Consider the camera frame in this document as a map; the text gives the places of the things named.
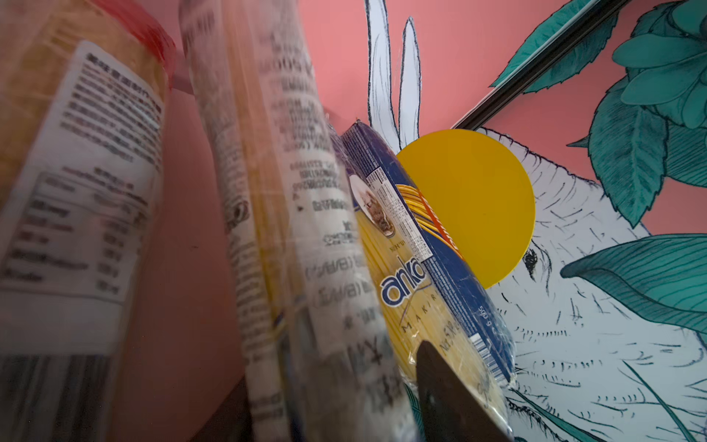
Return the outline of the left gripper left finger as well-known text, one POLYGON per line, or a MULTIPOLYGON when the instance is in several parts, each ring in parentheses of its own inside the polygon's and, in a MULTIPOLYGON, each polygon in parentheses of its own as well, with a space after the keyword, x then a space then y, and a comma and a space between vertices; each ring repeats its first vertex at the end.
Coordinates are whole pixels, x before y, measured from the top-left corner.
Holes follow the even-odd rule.
POLYGON ((191 442, 252 442, 252 417, 242 378, 191 442))

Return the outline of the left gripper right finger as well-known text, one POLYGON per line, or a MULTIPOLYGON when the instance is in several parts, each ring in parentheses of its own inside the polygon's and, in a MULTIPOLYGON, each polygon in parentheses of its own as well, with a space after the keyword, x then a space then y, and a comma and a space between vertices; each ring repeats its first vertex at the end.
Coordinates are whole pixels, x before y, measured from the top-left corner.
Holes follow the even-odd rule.
POLYGON ((427 441, 511 441, 510 427, 463 385, 434 346, 417 351, 416 375, 427 441))

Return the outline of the clear blue-end spaghetti pack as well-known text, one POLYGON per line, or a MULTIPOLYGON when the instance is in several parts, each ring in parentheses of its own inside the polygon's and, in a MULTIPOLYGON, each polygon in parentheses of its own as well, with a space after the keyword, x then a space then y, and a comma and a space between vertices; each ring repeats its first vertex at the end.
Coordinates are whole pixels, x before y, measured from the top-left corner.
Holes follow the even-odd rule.
POLYGON ((183 1, 257 441, 415 441, 294 1, 183 1))

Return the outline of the dark-blue-top Arbella spaghetti pack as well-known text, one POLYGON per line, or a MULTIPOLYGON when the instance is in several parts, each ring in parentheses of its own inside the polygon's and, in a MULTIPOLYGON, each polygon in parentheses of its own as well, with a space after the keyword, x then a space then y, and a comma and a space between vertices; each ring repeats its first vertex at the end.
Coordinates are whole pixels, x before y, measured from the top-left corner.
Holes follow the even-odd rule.
POLYGON ((377 132, 354 123, 335 147, 415 419, 422 418, 416 354, 427 341, 510 427, 502 389, 516 376, 515 346, 491 298, 465 260, 418 226, 396 185, 417 187, 377 132))

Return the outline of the blue Barilla spaghetti pack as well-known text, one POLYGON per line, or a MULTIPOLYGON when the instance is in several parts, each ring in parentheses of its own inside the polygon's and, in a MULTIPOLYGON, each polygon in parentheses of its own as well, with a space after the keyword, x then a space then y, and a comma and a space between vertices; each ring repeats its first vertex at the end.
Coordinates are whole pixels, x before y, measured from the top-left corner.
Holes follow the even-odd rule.
POLYGON ((412 211, 412 216, 418 226, 434 238, 442 241, 455 252, 460 259, 464 260, 460 250, 451 239, 449 233, 445 230, 422 193, 414 186, 406 184, 397 184, 396 188, 400 192, 403 202, 405 202, 407 207, 412 211))

